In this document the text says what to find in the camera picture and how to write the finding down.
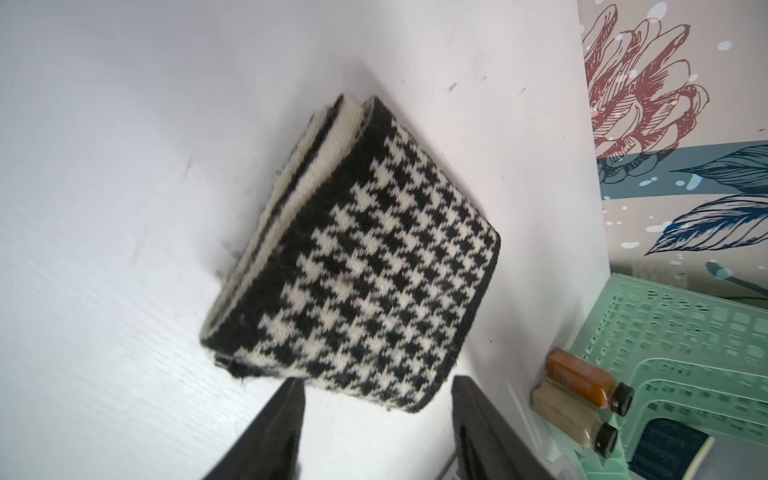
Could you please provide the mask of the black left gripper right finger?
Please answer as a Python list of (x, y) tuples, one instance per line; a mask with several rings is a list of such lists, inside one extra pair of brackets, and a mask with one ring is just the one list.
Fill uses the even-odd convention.
[(553, 478), (471, 377), (455, 376), (451, 396), (460, 478)]

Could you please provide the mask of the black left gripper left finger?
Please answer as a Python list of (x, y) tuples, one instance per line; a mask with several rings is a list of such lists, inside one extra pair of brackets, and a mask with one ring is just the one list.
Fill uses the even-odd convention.
[(305, 403), (304, 381), (286, 379), (205, 479), (296, 479)]

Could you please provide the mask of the houndstooth scarf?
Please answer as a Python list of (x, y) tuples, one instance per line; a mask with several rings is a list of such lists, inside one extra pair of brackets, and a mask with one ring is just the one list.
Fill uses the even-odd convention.
[(296, 377), (422, 410), (488, 288), (499, 233), (377, 97), (316, 112), (212, 305), (235, 377)]

